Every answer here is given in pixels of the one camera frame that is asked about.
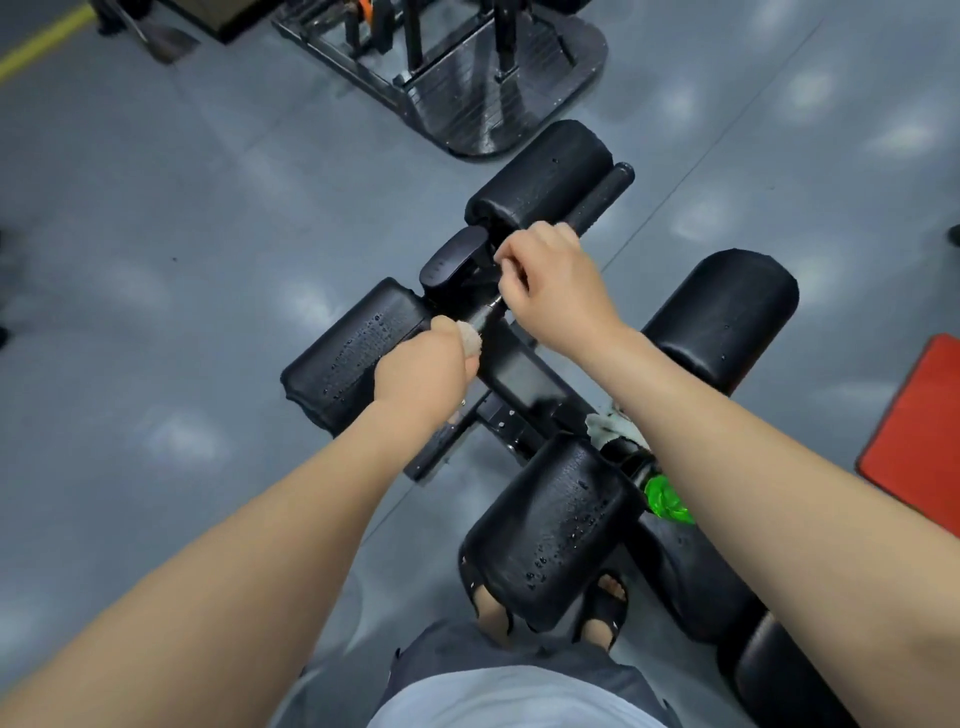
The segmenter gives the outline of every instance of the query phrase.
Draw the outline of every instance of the person's left hand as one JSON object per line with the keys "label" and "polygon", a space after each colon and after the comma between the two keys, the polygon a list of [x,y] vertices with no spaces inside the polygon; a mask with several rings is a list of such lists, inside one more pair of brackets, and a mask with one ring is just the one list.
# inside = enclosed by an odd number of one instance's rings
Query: person's left hand
{"label": "person's left hand", "polygon": [[399,344],[376,365],[373,401],[433,432],[457,411],[480,357],[466,358],[460,329],[437,316],[430,330]]}

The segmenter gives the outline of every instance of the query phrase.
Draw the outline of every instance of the white shirt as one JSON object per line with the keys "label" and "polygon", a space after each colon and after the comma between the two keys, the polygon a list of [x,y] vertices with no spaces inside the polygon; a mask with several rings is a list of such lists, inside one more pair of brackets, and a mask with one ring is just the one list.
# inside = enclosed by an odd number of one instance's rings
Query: white shirt
{"label": "white shirt", "polygon": [[398,692],[368,728],[665,728],[622,697],[528,665],[448,672]]}

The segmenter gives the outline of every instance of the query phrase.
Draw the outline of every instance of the shorts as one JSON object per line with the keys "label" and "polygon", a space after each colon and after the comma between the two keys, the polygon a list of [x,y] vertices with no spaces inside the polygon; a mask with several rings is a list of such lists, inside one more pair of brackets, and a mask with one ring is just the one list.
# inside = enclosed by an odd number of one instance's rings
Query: shorts
{"label": "shorts", "polygon": [[543,635],[539,642],[533,649],[508,649],[494,642],[476,622],[441,619],[427,627],[405,650],[396,652],[380,705],[408,685],[434,675],[530,665],[591,683],[636,705],[663,725],[679,727],[673,710],[660,703],[636,667],[619,665],[596,644]]}

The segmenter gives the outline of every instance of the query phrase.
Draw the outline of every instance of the black metal platform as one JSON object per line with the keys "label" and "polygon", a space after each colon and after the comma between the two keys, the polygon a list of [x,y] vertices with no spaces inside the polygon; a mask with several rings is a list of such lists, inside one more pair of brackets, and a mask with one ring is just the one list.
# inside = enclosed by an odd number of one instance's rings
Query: black metal platform
{"label": "black metal platform", "polygon": [[316,21],[310,5],[329,8],[330,2],[301,1],[295,9],[288,4],[274,24],[455,157],[491,157],[515,148],[587,85],[607,59],[607,42],[594,26],[534,6],[516,18],[516,70],[501,77],[493,14],[481,9],[427,52],[414,72],[388,81],[345,43],[331,41],[330,26]]}

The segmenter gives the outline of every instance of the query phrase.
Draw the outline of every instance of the slipper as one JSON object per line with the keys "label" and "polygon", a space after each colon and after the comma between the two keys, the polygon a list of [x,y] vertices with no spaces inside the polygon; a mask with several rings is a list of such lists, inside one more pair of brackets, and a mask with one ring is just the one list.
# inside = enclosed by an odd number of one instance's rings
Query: slipper
{"label": "slipper", "polygon": [[[600,579],[603,576],[609,576],[620,585],[624,596],[622,600],[600,586]],[[573,641],[575,643],[580,641],[584,633],[584,625],[587,622],[591,619],[599,619],[610,627],[610,631],[613,633],[613,639],[610,642],[610,648],[612,648],[616,638],[620,635],[623,623],[627,620],[629,606],[630,593],[627,591],[627,585],[623,582],[623,577],[618,571],[604,569],[597,574],[596,579],[584,592],[584,605],[580,608],[580,615],[577,617],[576,625],[573,628]]]}
{"label": "slipper", "polygon": [[[467,557],[464,556],[464,552],[461,550],[457,555],[459,559],[460,567],[460,581],[464,585],[464,589],[467,591],[467,598],[470,600],[470,604],[473,605],[473,612],[480,616],[480,612],[477,609],[476,603],[473,601],[473,595],[476,594],[476,591],[483,586],[483,576],[480,571],[470,562],[467,561]],[[509,635],[514,631],[514,613],[509,609],[507,611],[507,634]]]}

